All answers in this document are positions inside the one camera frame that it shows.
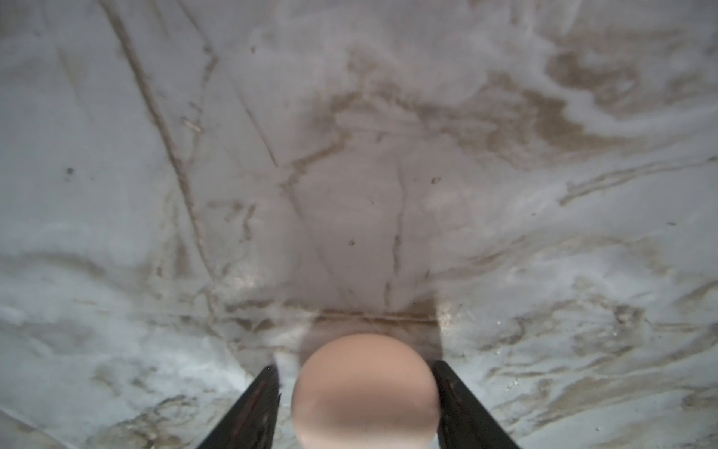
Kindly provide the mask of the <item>pink earbud charging case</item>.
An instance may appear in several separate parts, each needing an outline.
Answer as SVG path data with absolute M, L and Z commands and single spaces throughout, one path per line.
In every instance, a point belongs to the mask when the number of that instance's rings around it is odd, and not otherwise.
M 291 419 L 304 448 L 428 448 L 441 419 L 439 389 L 404 342 L 353 334 L 306 360 Z

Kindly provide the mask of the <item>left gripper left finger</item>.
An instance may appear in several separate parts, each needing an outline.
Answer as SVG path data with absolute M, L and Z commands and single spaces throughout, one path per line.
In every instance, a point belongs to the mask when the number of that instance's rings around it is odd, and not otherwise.
M 279 407 L 279 371 L 268 365 L 198 449 L 271 449 Z

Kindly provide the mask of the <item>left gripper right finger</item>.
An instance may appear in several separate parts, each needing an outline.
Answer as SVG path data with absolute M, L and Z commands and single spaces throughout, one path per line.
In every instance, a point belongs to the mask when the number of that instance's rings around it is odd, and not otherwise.
M 431 370 L 441 404 L 438 428 L 441 449 L 519 448 L 446 361 L 434 361 Z

